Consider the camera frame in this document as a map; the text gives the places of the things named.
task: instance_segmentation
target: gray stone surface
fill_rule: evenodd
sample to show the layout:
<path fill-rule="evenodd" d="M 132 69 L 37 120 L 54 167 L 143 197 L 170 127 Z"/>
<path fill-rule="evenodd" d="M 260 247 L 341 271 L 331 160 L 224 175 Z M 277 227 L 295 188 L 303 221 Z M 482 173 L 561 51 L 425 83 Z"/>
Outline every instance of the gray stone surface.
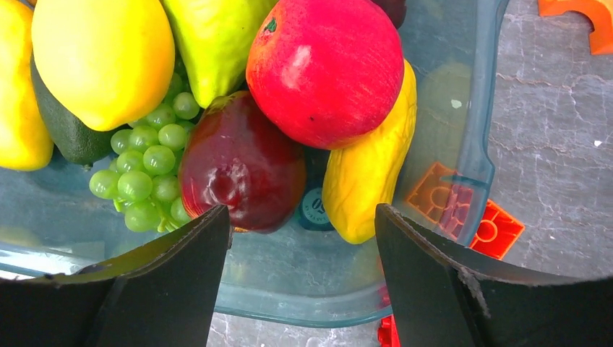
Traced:
<path fill-rule="evenodd" d="M 551 273 L 613 273 L 613 56 L 591 56 L 578 14 L 540 18 L 511 0 L 500 36 L 490 197 L 526 225 L 505 261 Z M 208 345 L 378 346 L 374 322 L 307 329 L 217 314 Z"/>

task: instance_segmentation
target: bunch of green grapes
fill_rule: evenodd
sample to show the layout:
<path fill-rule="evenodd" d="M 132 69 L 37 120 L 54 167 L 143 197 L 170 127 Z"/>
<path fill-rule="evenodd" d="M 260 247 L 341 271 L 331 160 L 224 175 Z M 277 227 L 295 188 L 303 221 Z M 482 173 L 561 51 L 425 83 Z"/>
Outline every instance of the bunch of green grapes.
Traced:
<path fill-rule="evenodd" d="M 113 135 L 111 147 L 119 156 L 90 179 L 91 192 L 113 200 L 131 231 L 173 231 L 190 221 L 177 174 L 200 107 L 186 79 L 175 72 L 164 101 Z"/>

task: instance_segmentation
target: plastic bin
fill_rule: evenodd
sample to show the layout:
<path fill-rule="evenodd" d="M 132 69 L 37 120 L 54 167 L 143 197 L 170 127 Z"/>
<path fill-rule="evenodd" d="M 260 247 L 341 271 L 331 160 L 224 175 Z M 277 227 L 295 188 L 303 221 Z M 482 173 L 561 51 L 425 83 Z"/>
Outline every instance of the plastic bin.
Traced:
<path fill-rule="evenodd" d="M 393 204 L 465 245 L 477 231 L 494 174 L 486 141 L 507 3 L 407 0 L 399 30 L 417 75 L 419 112 Z M 40 171 L 0 170 L 2 277 L 73 273 L 159 236 L 129 232 L 111 203 L 91 195 L 89 178 L 109 161 L 85 171 L 56 155 Z M 424 179 L 435 163 L 452 172 Z M 422 193 L 411 198 L 417 189 Z M 470 193 L 463 195 L 463 205 L 454 205 L 458 189 Z M 462 220 L 453 232 L 440 225 L 450 213 Z M 297 213 L 276 233 L 235 235 L 215 310 L 312 327 L 355 325 L 391 314 L 375 240 L 353 246 L 334 231 L 304 226 Z"/>

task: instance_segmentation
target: gray concrete floor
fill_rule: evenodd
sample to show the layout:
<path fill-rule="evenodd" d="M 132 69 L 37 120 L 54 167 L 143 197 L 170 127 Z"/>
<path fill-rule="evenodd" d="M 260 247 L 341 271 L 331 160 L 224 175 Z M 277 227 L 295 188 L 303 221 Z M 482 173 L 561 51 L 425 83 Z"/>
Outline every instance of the gray concrete floor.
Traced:
<path fill-rule="evenodd" d="M 613 273 L 613 56 L 590 55 L 590 31 L 578 14 L 540 18 L 536 0 L 511 0 L 488 150 L 490 198 L 526 225 L 505 261 L 578 277 Z M 378 346 L 377 326 L 308 329 L 217 314 L 208 346 Z"/>

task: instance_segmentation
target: round label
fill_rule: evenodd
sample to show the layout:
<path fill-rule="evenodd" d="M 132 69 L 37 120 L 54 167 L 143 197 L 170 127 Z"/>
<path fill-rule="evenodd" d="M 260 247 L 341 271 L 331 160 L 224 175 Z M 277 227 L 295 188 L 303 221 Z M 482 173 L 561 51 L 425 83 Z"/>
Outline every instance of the round label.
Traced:
<path fill-rule="evenodd" d="M 324 210 L 322 203 L 322 189 L 311 189 L 302 200 L 302 214 L 306 219 L 314 224 L 328 224 L 330 220 Z"/>

